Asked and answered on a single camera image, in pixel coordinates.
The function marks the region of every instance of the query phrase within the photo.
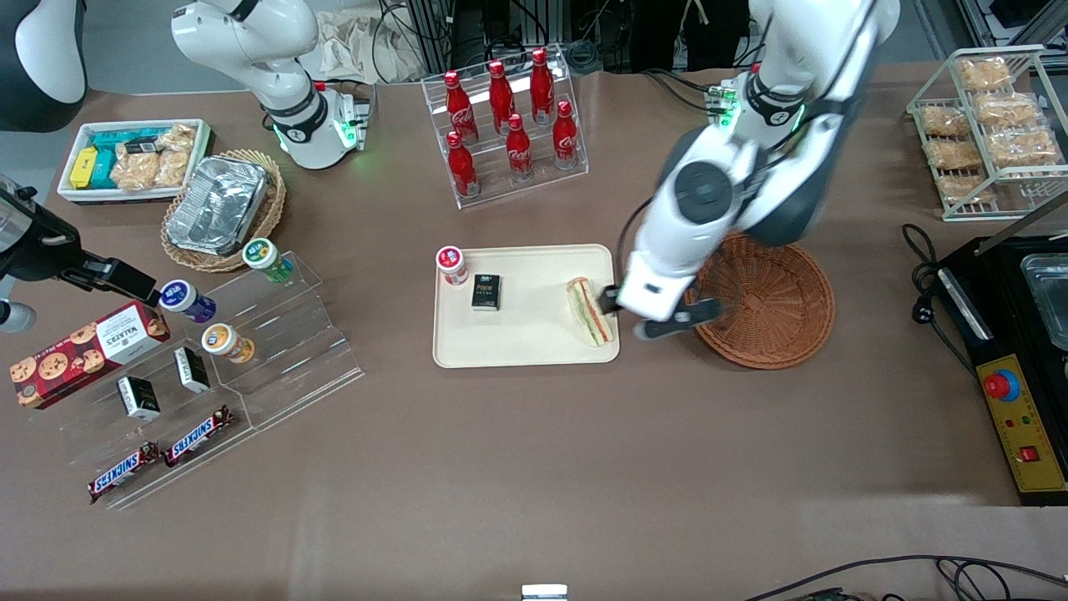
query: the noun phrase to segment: white jar with red lid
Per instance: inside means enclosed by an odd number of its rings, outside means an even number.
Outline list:
[[[438,270],[444,275],[445,281],[453,285],[460,285],[467,281],[468,268],[464,263],[464,251],[455,246],[445,246],[438,250],[435,260]]]

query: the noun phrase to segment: purple container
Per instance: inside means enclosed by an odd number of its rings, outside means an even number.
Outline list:
[[[159,306],[168,312],[182,314],[197,323],[204,323],[215,317],[215,300],[197,291],[197,287],[184,279],[171,280],[163,285]]]

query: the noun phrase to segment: red emergency stop button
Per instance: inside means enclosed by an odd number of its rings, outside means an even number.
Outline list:
[[[999,369],[983,381],[983,390],[995,399],[1012,402],[1020,397],[1020,381],[1007,369]]]
[[[1024,463],[1038,461],[1038,449],[1035,447],[1020,447],[1020,461]]]

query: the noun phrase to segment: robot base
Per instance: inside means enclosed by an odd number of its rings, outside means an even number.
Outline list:
[[[307,142],[296,143],[286,140],[278,128],[274,128],[282,149],[304,169],[326,169],[357,149],[359,145],[360,136],[359,128],[355,125],[357,114],[352,96],[340,94],[335,90],[326,90],[320,94],[327,100],[327,118],[312,132],[311,139]]]

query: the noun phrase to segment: red switch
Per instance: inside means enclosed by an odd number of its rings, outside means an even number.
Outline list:
[[[991,397],[1006,404],[1020,397],[1020,381],[1007,369],[999,369],[983,380],[983,390]]]

